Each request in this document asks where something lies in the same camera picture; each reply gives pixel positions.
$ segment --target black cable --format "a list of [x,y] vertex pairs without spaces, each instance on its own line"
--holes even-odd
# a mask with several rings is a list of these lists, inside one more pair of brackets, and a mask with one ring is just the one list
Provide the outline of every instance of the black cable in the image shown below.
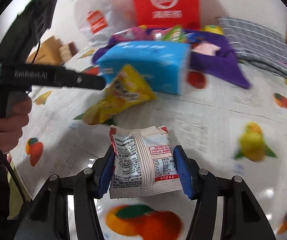
[[33,64],[33,63],[34,63],[34,61],[36,60],[36,57],[37,57],[38,52],[39,52],[39,49],[40,49],[40,41],[39,41],[39,43],[38,43],[38,49],[37,49],[37,51],[36,51],[35,56],[33,57],[33,60],[31,61],[31,64]]
[[10,175],[11,175],[11,177],[12,177],[14,183],[16,184],[16,186],[17,186],[17,188],[18,188],[18,190],[19,190],[19,193],[20,193],[20,195],[21,195],[21,198],[22,198],[22,200],[23,200],[23,204],[26,205],[26,206],[28,206],[26,197],[25,197],[25,195],[24,195],[24,193],[23,193],[23,190],[22,190],[22,188],[21,188],[21,186],[20,186],[20,184],[19,184],[18,178],[17,178],[16,174],[14,174],[14,171],[13,171],[13,169],[12,169],[10,163],[8,162],[6,155],[5,155],[1,150],[0,150],[0,159],[2,160],[2,162],[4,163],[4,165],[6,166],[6,168],[8,169],[8,172],[10,173]]

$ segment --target blue gripper pad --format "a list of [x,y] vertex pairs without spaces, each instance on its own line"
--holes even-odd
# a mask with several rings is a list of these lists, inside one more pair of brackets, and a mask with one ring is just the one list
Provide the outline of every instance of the blue gripper pad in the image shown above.
[[96,191],[94,192],[95,198],[102,198],[107,193],[110,181],[113,175],[113,165],[115,160],[115,152],[112,145],[109,147],[106,155],[99,158],[93,164],[94,182],[96,183]]
[[187,157],[181,145],[177,145],[174,148],[174,160],[184,193],[190,200],[196,199],[198,193],[197,172],[199,170],[199,166],[194,160]]

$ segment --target red bag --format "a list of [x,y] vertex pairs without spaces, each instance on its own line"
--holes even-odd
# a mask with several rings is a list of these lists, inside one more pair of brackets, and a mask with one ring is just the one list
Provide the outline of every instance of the red bag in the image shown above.
[[137,25],[199,29],[199,0],[133,0]]

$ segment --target nutrition facts table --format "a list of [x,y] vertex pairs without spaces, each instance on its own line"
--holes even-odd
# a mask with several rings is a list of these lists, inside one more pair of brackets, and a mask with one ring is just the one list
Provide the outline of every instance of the nutrition facts table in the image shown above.
[[155,181],[179,178],[173,157],[153,159],[155,165]]

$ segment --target white snack packet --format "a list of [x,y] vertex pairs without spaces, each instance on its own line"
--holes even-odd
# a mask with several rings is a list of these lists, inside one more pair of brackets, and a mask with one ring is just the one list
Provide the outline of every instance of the white snack packet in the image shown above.
[[127,130],[112,125],[116,158],[110,198],[134,198],[181,190],[165,126]]

